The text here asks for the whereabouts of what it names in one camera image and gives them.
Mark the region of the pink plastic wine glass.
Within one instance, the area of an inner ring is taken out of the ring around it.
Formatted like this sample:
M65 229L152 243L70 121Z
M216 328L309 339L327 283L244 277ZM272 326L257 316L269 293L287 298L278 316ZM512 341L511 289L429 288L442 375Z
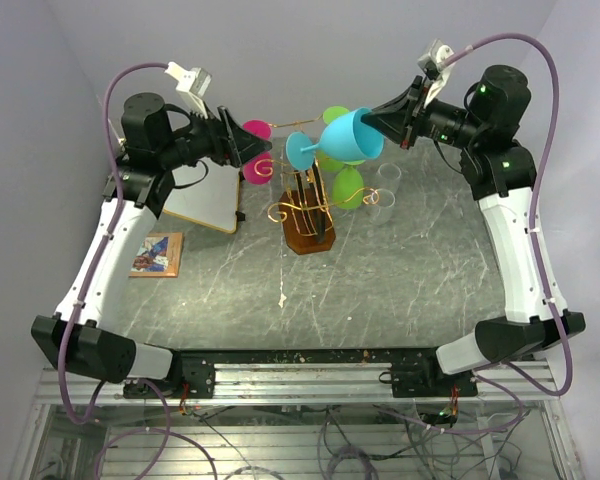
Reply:
M255 134L265 140L271 139L272 129L270 125L262 120L249 120L243 124L248 132ZM244 179L253 185L268 183L273 176L273 159L266 151L256 155L242 167Z

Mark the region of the blue plastic wine glass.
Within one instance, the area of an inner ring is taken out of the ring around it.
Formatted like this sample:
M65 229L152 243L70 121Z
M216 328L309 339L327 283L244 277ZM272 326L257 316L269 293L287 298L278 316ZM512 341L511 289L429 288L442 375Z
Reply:
M370 112L369 108L362 107L336 118L326 126L317 142L301 132L290 134L285 143L289 163L296 170L307 170L318 152L343 163L377 159L384 149L384 137L362 121Z

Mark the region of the clear plastic cup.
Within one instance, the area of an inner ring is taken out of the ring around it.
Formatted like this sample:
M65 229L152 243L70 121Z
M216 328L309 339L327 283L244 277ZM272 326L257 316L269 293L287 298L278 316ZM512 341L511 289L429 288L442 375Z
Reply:
M372 225L380 226L389 222L395 206L395 196L390 190L379 188L371 194L367 206L369 221Z
M376 172L375 187L396 194L400 187L401 178L402 171L399 166L393 163L382 164Z

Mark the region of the green wine glass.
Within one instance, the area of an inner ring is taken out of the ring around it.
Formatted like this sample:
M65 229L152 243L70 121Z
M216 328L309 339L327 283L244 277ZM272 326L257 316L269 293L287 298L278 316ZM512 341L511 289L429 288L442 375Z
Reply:
M344 210L357 209L363 199L364 180L354 166L345 166L332 185L332 204Z
M330 106L322 114L326 128L318 141L315 157L320 168L337 173L345 165L359 165L366 157L361 152L355 135L355 114L344 106Z

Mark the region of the green wine glass front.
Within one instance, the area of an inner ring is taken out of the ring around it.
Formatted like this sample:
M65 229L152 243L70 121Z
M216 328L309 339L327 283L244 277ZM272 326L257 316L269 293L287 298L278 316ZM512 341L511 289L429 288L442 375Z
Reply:
M332 204L344 210L357 209L363 199L364 180L354 166L345 166L332 185Z

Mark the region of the clear plastic cup front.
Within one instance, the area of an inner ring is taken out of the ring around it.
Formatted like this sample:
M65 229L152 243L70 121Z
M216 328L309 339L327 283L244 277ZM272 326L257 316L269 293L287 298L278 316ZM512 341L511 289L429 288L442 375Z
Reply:
M372 225L380 226L389 222L395 206L395 196L390 190L379 188L371 194L367 206L369 221Z

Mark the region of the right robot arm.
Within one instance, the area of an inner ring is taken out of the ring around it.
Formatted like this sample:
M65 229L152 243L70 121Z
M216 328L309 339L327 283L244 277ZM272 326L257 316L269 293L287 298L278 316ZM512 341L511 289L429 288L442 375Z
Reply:
M420 373L430 394L445 394L456 374L514 360L557 345L586 328L562 296L533 204L538 174L532 154L515 138L531 100L526 76L506 65L486 68L463 106L428 100L431 82L416 76L401 95L362 117L364 124L408 149L419 138L459 149L460 173L484 218L504 287L503 316L438 347L437 362Z

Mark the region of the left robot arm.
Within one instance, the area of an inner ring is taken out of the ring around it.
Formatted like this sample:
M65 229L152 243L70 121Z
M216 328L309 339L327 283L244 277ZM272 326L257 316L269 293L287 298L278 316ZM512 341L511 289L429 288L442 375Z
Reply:
M271 149L270 141L245 130L220 107L217 113L190 113L173 129L177 106L150 92L129 97L121 118L126 161L115 166L103 192L99 224L67 295L52 316L39 315L31 334L61 374L109 383L148 378L162 397L183 387L175 353L138 343L105 329L115 313L141 243L152 231L175 187L173 172L208 159L239 168Z

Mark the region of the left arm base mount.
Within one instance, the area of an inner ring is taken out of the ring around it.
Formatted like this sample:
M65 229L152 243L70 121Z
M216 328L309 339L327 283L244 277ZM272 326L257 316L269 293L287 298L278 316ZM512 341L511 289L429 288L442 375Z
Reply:
M213 397L216 369L213 362L192 351L179 351L164 379L140 377L123 387L125 399L157 399L158 390L167 399L210 399Z

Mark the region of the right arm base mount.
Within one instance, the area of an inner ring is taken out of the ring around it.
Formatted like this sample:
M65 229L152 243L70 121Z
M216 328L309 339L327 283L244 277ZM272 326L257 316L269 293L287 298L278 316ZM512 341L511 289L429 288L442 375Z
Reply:
M472 374L444 374L435 348L396 348L381 350L376 359L388 363L378 377L390 385L394 398L476 397L478 389Z

